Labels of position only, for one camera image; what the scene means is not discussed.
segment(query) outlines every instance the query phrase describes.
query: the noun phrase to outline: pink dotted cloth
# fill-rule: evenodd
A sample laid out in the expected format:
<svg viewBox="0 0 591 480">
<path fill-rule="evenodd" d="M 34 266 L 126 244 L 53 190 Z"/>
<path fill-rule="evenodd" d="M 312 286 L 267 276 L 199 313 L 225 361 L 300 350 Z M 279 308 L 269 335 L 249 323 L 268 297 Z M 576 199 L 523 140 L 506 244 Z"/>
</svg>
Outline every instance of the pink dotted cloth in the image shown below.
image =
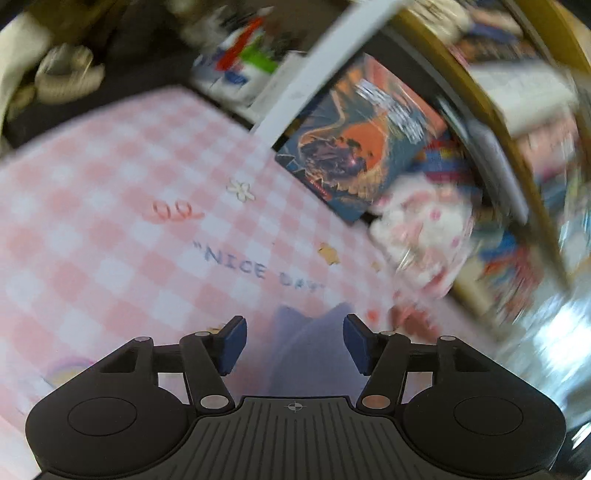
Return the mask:
<svg viewBox="0 0 591 480">
<path fill-rule="evenodd" d="M 393 292 L 408 291 L 366 227 L 343 223 L 271 150 L 180 88 L 19 150 L 0 170 L 0 212 L 0 416 L 19 432 L 42 396 L 130 338 L 176 343 L 243 315 L 248 343 L 226 377 L 239 397 L 261 388 L 280 306 L 318 317 L 346 301 L 383 330 Z M 490 349 L 453 306 L 424 302 L 444 333 Z"/>
</svg>

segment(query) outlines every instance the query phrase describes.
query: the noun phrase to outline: pink gingham fabric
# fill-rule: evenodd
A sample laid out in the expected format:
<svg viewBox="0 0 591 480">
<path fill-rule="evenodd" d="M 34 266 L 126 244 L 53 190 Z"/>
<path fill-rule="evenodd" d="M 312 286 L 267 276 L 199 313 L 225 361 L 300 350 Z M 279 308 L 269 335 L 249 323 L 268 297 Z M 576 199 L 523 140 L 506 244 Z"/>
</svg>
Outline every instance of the pink gingham fabric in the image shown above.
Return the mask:
<svg viewBox="0 0 591 480">
<path fill-rule="evenodd" d="M 0 212 L 0 416 L 20 431 L 60 369 L 130 338 L 176 343 L 243 315 L 248 343 L 226 377 L 239 397 L 258 391 L 279 306 L 320 316 L 346 301 L 383 330 L 393 292 L 407 291 L 366 227 L 343 223 L 270 149 L 180 88 L 19 150 L 0 170 Z M 323 243 L 339 264 L 320 256 Z M 417 301 L 444 333 L 490 348 L 446 301 Z"/>
</svg>

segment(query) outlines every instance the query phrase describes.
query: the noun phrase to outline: cloth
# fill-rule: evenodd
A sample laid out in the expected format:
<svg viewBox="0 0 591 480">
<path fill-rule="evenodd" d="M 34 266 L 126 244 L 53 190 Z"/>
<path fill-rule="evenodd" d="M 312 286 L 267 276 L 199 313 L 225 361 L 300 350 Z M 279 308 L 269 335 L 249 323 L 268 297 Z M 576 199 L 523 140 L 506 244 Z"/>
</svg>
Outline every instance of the cloth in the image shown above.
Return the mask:
<svg viewBox="0 0 591 480">
<path fill-rule="evenodd" d="M 41 60 L 50 45 L 50 33 L 29 14 L 17 16 L 0 30 L 0 134 L 8 104 L 22 75 Z"/>
<path fill-rule="evenodd" d="M 368 377 L 359 373 L 343 341 L 343 320 L 354 308 L 342 303 L 318 319 L 289 307 L 275 314 L 273 369 L 264 395 L 331 397 L 348 395 L 355 404 Z"/>
<path fill-rule="evenodd" d="M 445 296 L 471 250 L 471 205 L 454 186 L 420 173 L 397 178 L 373 211 L 382 218 L 369 233 L 393 268 L 421 291 Z"/>
<path fill-rule="evenodd" d="M 0 168 L 0 211 L 0 416 L 18 432 L 42 396 L 131 338 L 177 343 L 236 314 L 248 341 L 225 383 L 237 400 L 260 394 L 280 306 L 317 317 L 348 301 L 380 331 L 401 290 L 442 334 L 493 351 L 454 305 L 377 268 L 365 226 L 346 225 L 261 141 L 181 88 L 17 150 Z"/>
</svg>

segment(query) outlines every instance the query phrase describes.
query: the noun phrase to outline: bookshelf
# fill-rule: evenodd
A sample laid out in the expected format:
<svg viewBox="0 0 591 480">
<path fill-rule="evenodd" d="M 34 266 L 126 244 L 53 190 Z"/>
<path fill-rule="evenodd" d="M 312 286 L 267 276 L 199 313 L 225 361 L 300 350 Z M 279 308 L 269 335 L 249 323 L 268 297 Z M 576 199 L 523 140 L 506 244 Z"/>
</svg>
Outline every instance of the bookshelf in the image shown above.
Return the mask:
<svg viewBox="0 0 591 480">
<path fill-rule="evenodd" d="M 448 51 L 447 47 L 412 13 L 404 10 L 392 20 L 392 26 L 425 56 L 445 77 L 452 88 L 470 108 L 472 114 L 488 125 L 497 136 L 530 206 L 529 227 L 532 237 L 542 247 L 564 290 L 570 290 L 568 275 L 560 253 L 557 230 L 544 206 L 532 172 L 517 143 L 511 138 L 501 114 L 469 73 Z"/>
<path fill-rule="evenodd" d="M 554 59 L 585 76 L 591 75 L 591 31 L 556 0 L 515 0 Z M 591 125 L 581 115 L 577 124 L 584 150 L 585 172 L 591 178 Z"/>
</svg>

